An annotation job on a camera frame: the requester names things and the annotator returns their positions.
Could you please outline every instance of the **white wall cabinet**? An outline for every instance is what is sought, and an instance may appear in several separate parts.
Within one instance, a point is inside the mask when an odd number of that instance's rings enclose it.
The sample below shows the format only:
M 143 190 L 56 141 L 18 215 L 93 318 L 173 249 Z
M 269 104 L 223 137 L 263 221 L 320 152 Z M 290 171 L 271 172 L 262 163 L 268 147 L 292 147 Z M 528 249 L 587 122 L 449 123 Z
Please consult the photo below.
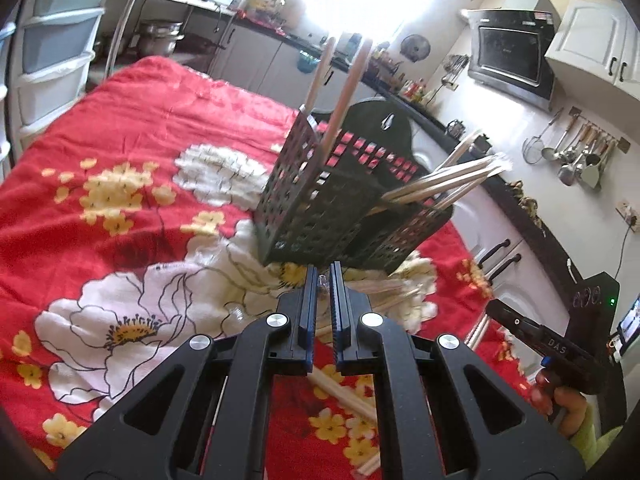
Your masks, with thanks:
M 622 5 L 571 0 L 546 52 L 568 95 L 640 141 L 640 46 Z
M 282 44 L 271 61 L 257 93 L 289 108 L 300 108 L 305 102 L 316 71 L 310 74 L 300 72 L 297 66 L 299 58 L 298 48 Z
M 219 51 L 210 76 L 256 92 L 281 43 L 235 25 L 223 38 L 222 45 L 225 50 Z
M 620 68 L 627 20 L 622 6 L 572 0 L 546 58 L 613 83 Z

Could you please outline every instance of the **spoon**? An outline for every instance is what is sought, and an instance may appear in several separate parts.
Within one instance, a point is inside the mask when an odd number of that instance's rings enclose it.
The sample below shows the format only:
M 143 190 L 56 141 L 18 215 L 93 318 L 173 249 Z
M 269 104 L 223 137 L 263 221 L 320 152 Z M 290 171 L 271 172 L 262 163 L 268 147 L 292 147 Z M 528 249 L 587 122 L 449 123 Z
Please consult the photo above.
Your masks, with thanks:
M 542 148 L 542 152 L 541 152 L 542 158 L 544 158 L 545 160 L 556 160 L 558 158 L 558 150 L 560 149 L 560 146 L 566 139 L 566 136 L 569 135 L 569 132 L 574 127 L 574 124 L 577 120 L 578 120 L 577 115 L 574 115 L 571 117 L 571 121 L 569 121 L 569 125 L 567 126 L 566 130 L 564 131 L 564 134 L 562 134 L 562 137 L 560 137 L 560 140 L 558 140 L 558 143 L 554 148 L 551 148 L 549 146 L 547 146 L 546 148 Z

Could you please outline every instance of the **wall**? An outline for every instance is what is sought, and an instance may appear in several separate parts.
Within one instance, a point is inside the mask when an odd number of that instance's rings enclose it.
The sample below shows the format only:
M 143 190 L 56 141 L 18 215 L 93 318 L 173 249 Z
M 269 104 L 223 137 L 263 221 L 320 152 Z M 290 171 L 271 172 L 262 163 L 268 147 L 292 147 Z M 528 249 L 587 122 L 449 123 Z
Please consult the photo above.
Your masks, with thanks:
M 500 0 L 485 0 L 489 7 Z M 450 51 L 451 54 L 470 54 L 471 36 L 467 27 Z M 436 71 L 428 86 L 437 88 L 442 69 Z M 526 195 L 538 201 L 540 218 L 545 221 L 558 238 L 580 273 L 587 277 L 603 270 L 615 274 L 620 258 L 620 248 L 626 232 L 626 224 L 615 211 L 615 203 L 623 198 L 640 209 L 640 145 L 631 141 L 631 149 L 625 155 L 614 152 L 602 181 L 602 190 L 595 192 L 580 184 L 567 187 L 557 178 L 558 165 L 542 160 L 534 166 L 522 158 L 523 141 L 539 134 L 546 126 L 551 114 L 538 110 L 506 94 L 478 84 L 464 71 L 458 78 L 459 88 L 452 92 L 443 88 L 431 104 L 431 112 L 444 124 L 453 119 L 462 120 L 467 131 L 482 128 L 498 151 L 505 152 L 513 161 L 513 171 L 505 174 L 506 180 L 523 180 Z M 554 97 L 553 110 L 564 106 L 565 112 L 577 105 L 558 91 Z M 611 135 L 624 135 L 612 125 L 588 110 L 583 114 L 604 128 Z M 555 145 L 568 123 L 565 113 L 562 120 L 545 134 L 546 145 Z M 631 306 L 640 292 L 640 234 L 630 233 L 626 241 L 620 282 L 620 299 L 616 309 L 614 325 Z M 633 347 L 623 360 L 628 404 L 633 407 L 640 398 L 640 345 Z
M 465 28 L 460 10 L 479 9 L 482 1 L 431 0 L 418 18 L 404 24 L 389 48 L 393 58 L 404 61 L 399 72 L 404 72 L 408 79 L 429 79 Z M 409 34 L 421 34 L 429 40 L 431 53 L 427 59 L 411 63 L 399 54 L 400 43 Z

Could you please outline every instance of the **hand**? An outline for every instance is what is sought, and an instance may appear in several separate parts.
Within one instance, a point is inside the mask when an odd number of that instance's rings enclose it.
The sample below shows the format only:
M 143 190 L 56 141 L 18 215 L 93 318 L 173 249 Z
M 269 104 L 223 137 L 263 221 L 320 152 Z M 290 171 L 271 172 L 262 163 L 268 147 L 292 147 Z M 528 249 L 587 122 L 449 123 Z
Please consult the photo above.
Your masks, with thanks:
M 531 390 L 531 403 L 544 417 L 548 417 L 553 412 L 551 396 L 545 391 L 545 389 L 548 391 L 549 384 L 549 379 L 545 371 L 542 370 L 536 375 L 536 385 Z M 567 410 L 558 431 L 562 436 L 571 438 L 584 422 L 587 413 L 587 399 L 573 388 L 559 386 L 554 390 L 554 400 L 558 406 Z

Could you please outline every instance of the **stainless steel pot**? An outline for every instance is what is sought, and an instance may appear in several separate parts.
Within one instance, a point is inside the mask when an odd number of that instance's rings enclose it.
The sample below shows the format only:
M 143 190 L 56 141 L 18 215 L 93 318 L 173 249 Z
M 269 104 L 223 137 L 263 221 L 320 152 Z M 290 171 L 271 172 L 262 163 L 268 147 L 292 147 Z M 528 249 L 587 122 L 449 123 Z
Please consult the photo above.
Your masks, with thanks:
M 155 36 L 156 38 L 166 38 L 168 36 L 178 36 L 180 34 L 182 22 L 168 22 L 166 20 L 144 20 L 138 26 L 140 36 Z
M 164 56 L 169 57 L 174 53 L 175 44 L 184 38 L 181 36 L 168 36 L 166 38 L 156 38 L 155 36 L 140 36 L 136 50 L 138 59 L 146 56 Z

